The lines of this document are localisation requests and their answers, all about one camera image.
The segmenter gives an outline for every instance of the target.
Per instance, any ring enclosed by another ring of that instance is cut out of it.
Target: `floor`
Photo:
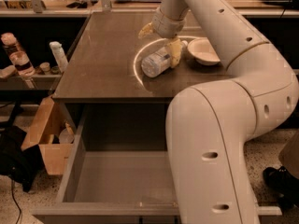
[[[14,124],[27,131],[38,109],[38,105],[22,105],[23,111],[16,117]],[[11,105],[0,108],[0,120],[6,120],[10,114]],[[262,170],[267,166],[279,167],[278,153],[285,143],[296,132],[295,128],[280,128],[260,136],[246,143],[245,155],[249,170],[249,179],[257,200],[262,204],[276,205],[277,195],[263,183]],[[40,224],[31,215],[31,209],[36,206],[49,206],[55,203],[61,176],[47,175],[45,170],[40,171],[29,191],[22,191],[20,184],[15,183],[14,196],[19,204],[22,215],[19,224]],[[0,223],[17,223],[19,210],[12,199],[11,180],[0,175]],[[293,208],[281,217],[272,220],[263,220],[263,224],[297,224],[299,209]]]

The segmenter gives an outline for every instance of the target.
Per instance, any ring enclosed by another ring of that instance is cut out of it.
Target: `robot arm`
[[[183,223],[258,224],[244,143],[281,124],[298,101],[282,55],[224,0],[163,0],[148,24],[175,38],[188,10],[233,78],[189,87],[171,102],[166,141]]]

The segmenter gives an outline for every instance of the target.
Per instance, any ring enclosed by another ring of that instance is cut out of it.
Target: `bottle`
[[[187,48],[188,42],[181,41],[182,52]],[[156,52],[142,60],[141,68],[148,77],[157,77],[171,64],[171,56],[166,47],[158,49]]]
[[[63,45],[57,41],[50,42],[50,48],[55,57],[56,63],[60,69],[60,72],[63,73],[68,66],[68,60],[66,59]]]
[[[30,77],[35,73],[35,68],[32,66],[26,51],[21,46],[18,39],[12,33],[5,33],[1,35],[3,48],[7,56],[17,69],[21,77]]]

